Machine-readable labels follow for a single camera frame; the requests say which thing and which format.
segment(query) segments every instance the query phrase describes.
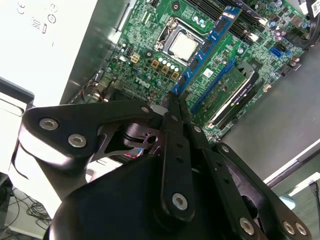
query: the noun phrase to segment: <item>screw head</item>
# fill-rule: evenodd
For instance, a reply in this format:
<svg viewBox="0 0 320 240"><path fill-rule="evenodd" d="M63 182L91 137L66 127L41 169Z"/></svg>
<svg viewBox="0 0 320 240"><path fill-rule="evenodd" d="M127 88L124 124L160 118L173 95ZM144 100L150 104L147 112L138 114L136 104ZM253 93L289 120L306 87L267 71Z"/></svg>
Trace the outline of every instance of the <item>screw head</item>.
<svg viewBox="0 0 320 240"><path fill-rule="evenodd" d="M145 106L141 107L141 110L144 111L145 113L149 113L149 109L146 108Z"/></svg>
<svg viewBox="0 0 320 240"><path fill-rule="evenodd" d="M228 153L229 152L229 148L227 147L227 146L225 146L225 145L222 145L222 150L223 151L225 151L226 153Z"/></svg>
<svg viewBox="0 0 320 240"><path fill-rule="evenodd" d="M171 28L172 29L176 29L177 26L178 26L178 24L175 21L171 24Z"/></svg>
<svg viewBox="0 0 320 240"><path fill-rule="evenodd" d="M184 211L188 208L188 201L181 193L176 192L172 196L172 203L175 205L179 210Z"/></svg>
<svg viewBox="0 0 320 240"><path fill-rule="evenodd" d="M307 231L305 230L305 228L300 223L296 222L295 226L303 236L307 236Z"/></svg>
<svg viewBox="0 0 320 240"><path fill-rule="evenodd" d="M41 128L48 130L48 131L56 130L59 127L59 124L57 123L57 121L52 118L42 119L39 122L39 125Z"/></svg>
<svg viewBox="0 0 320 240"><path fill-rule="evenodd" d="M290 223L288 223L287 221L283 221L283 226L284 226L284 229L290 233L291 235L295 235L295 230L294 228L290 225Z"/></svg>
<svg viewBox="0 0 320 240"><path fill-rule="evenodd" d="M198 126L194 126L194 130L196 130L198 133L201 133L201 128Z"/></svg>
<svg viewBox="0 0 320 240"><path fill-rule="evenodd" d="M68 137L68 142L72 147L83 148L87 144L87 140L80 134L72 134Z"/></svg>
<svg viewBox="0 0 320 240"><path fill-rule="evenodd" d="M171 118L172 118L173 120L175 120L176 122L178 122L178 118L177 118L175 115L172 115Z"/></svg>
<svg viewBox="0 0 320 240"><path fill-rule="evenodd" d="M247 234L249 234L250 236L255 234L255 229L248 219L246 219L245 217L241 217L239 222L240 222L240 226Z"/></svg>

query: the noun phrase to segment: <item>blue ram stick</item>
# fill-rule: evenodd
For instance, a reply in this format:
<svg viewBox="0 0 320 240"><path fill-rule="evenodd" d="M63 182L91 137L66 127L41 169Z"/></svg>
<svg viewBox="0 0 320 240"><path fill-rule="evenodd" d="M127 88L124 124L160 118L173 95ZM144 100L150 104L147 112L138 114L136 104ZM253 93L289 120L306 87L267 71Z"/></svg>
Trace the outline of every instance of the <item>blue ram stick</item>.
<svg viewBox="0 0 320 240"><path fill-rule="evenodd" d="M191 62L188 64L184 72L180 75L179 80L171 90L179 97L185 92L187 87L193 82L197 74L199 74L210 59L219 42L224 38L232 24L236 21L241 13L240 8L227 6L219 20L215 23L213 29L209 32L198 51L194 54Z"/></svg>
<svg viewBox="0 0 320 240"><path fill-rule="evenodd" d="M222 77L229 72L229 70L235 65L236 60L233 57L231 61L225 66L219 74L215 77L215 79L210 83L208 88L202 93L202 95L199 97L199 99L195 102L195 104L190 109L190 113L195 114L196 110L199 108L200 104L203 103L203 101L206 99L206 97L209 95L209 93L214 89L214 87L217 85L217 83L222 79Z"/></svg>

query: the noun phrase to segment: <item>green circuit board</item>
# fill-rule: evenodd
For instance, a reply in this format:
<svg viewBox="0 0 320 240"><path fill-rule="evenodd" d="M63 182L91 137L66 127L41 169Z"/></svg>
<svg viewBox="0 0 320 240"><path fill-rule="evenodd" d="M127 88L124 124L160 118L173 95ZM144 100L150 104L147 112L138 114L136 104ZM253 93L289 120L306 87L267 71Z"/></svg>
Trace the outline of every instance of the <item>green circuit board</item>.
<svg viewBox="0 0 320 240"><path fill-rule="evenodd" d="M284 66L293 57L298 58L304 52L284 38L279 40L275 35L275 30L289 32L297 28L297 18L302 23L306 22L303 15L285 1L282 6L274 9L268 8L270 1L251 2L255 4L256 12L268 21L276 22L277 28L267 24L259 26L259 30L251 28L251 32L258 36L251 45L228 32L215 49L212 58L207 61L203 71L187 89L186 102L191 108L226 63L235 60L235 65L224 75L192 116L192 121L202 127L211 142L219 141L235 124L234 121L229 121L221 127L210 124L208 120L246 80L237 68L238 65L248 63L253 66L259 74L259 79L255 83L254 95L241 110L236 112L234 115L236 118L247 112L268 91L274 81L286 75ZM224 9L224 6L214 1L212 4L221 10ZM159 37L163 35L164 29L172 19L178 19L182 26L187 26L202 40L215 24L213 19L196 9L187 0L137 0L108 60L101 84L107 88L111 82L116 82L116 89L126 98L140 99L149 105L159 104L186 68L185 63L156 47ZM279 43L286 49L281 57L270 53L270 49Z"/></svg>

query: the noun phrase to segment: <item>cpu socket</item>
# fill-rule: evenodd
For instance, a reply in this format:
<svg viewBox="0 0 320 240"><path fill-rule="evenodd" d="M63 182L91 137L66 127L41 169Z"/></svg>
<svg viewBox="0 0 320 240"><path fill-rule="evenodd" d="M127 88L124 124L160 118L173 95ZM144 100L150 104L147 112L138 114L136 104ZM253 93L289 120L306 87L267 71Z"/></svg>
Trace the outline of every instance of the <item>cpu socket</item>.
<svg viewBox="0 0 320 240"><path fill-rule="evenodd" d="M154 45L179 63L186 66L203 42L200 34L179 18L171 17Z"/></svg>

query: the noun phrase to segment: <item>motherboard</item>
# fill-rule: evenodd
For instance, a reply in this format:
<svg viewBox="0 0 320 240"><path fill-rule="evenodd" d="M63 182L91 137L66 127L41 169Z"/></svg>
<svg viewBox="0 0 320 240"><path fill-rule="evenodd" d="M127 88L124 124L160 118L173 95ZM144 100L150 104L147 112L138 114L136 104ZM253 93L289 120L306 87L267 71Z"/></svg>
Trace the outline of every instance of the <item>motherboard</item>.
<svg viewBox="0 0 320 240"><path fill-rule="evenodd" d="M304 49L287 36L307 38L308 24L282 0L136 0L102 78L78 100L151 106L172 91L219 142L275 81L299 69Z"/></svg>

